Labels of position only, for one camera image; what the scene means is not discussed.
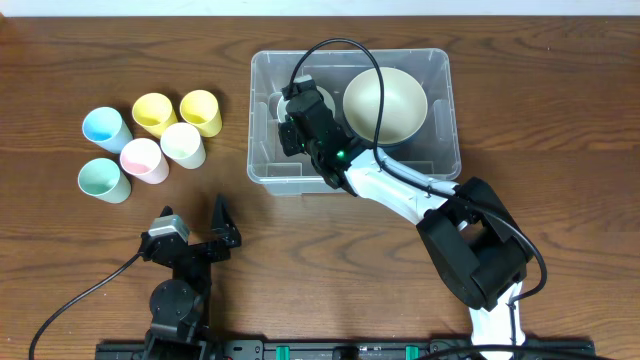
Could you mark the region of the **cream white cup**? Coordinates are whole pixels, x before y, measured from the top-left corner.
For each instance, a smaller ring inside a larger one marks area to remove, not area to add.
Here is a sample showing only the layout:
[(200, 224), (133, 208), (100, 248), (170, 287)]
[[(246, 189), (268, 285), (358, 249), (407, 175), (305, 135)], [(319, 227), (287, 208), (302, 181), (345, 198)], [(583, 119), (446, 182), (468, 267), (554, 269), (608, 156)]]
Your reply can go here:
[(206, 160), (201, 135), (189, 123), (170, 125), (160, 138), (163, 153), (185, 169), (196, 169)]

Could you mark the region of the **large beige bowl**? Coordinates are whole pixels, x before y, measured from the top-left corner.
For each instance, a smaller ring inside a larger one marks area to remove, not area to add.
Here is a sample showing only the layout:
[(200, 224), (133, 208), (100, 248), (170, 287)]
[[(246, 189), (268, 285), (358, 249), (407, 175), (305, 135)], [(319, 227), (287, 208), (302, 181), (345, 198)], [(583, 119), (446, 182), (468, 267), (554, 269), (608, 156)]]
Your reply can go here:
[[(384, 104), (378, 144), (391, 146), (408, 140), (423, 126), (428, 100), (420, 83), (408, 73), (381, 67)], [(369, 69), (357, 75), (347, 86), (342, 108), (352, 132), (373, 141), (380, 108), (377, 71)]]

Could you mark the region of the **yellow cup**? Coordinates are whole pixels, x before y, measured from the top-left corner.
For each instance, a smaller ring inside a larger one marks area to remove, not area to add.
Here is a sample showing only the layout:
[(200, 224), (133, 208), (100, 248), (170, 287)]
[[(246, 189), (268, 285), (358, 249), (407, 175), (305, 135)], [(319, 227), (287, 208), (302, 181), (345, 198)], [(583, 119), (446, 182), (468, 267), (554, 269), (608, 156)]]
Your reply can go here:
[(157, 138), (178, 122), (171, 100), (161, 93), (139, 97), (132, 107), (132, 116), (138, 125)]
[(179, 106), (180, 115), (196, 127), (203, 137), (214, 137), (222, 130), (222, 118), (217, 98), (206, 90), (187, 93)]

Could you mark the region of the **dark blue bowl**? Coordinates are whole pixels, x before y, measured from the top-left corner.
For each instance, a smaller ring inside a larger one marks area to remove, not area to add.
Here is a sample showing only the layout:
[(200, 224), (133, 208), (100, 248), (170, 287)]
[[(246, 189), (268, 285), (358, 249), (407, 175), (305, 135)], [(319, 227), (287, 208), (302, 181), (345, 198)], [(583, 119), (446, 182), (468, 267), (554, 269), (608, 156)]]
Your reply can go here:
[[(367, 148), (372, 148), (373, 147), (373, 141), (372, 140), (368, 140), (368, 139), (360, 136), (354, 130), (352, 130), (352, 134), (353, 134), (353, 137), (358, 139), (358, 140), (360, 140), (364, 144), (365, 147), (367, 147)], [(414, 134), (412, 134), (411, 136), (409, 136), (406, 139), (401, 140), (401, 141), (392, 142), (392, 143), (385, 143), (385, 142), (379, 141), (378, 142), (378, 147), (392, 148), (392, 149), (395, 149), (395, 148), (398, 148), (398, 147), (402, 147), (405, 144), (409, 144), (409, 143), (413, 142), (414, 139), (416, 137), (418, 137), (420, 134), (421, 134), (421, 130), (418, 130)]]

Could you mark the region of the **white bowl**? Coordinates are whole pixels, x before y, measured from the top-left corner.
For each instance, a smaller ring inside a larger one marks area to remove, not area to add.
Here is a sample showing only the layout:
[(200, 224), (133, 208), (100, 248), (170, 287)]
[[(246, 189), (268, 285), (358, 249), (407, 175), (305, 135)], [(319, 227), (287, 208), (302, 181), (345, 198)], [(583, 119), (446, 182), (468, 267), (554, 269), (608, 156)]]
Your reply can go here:
[[(324, 88), (318, 86), (317, 90), (320, 92), (320, 94), (323, 97), (323, 101), (324, 104), (329, 108), (329, 110), (332, 112), (332, 114), (335, 114), (336, 112), (336, 105), (335, 102), (333, 100), (333, 98), (331, 97), (331, 94), (325, 90)], [(277, 117), (278, 117), (278, 121), (280, 123), (283, 123), (286, 119), (286, 105), (288, 103), (288, 100), (285, 100), (283, 97), (281, 97), (279, 99), (279, 102), (277, 104)]]

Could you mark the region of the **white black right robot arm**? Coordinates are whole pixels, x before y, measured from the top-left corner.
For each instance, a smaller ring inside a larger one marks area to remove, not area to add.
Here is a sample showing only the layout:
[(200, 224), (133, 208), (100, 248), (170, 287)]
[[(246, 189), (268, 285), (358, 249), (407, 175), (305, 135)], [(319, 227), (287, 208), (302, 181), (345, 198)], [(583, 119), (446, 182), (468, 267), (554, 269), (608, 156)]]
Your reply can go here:
[(416, 226), (447, 288), (470, 309), (472, 343), (522, 345), (519, 302), (527, 263), (538, 256), (493, 189), (473, 178), (438, 181), (348, 135), (314, 83), (283, 88), (278, 126), (286, 155), (306, 154), (325, 183), (373, 200)]

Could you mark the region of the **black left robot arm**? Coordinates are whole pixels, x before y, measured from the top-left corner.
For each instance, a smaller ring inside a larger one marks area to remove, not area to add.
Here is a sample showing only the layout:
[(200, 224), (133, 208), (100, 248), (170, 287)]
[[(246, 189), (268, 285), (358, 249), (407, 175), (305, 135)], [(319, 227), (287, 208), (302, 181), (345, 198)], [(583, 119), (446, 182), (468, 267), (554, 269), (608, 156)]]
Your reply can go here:
[(211, 240), (190, 244), (188, 226), (167, 206), (141, 234), (142, 259), (172, 270), (172, 278), (159, 284), (150, 297), (152, 320), (144, 359), (224, 357), (224, 346), (209, 328), (211, 267), (228, 260), (242, 237), (222, 195), (215, 200), (211, 232)]

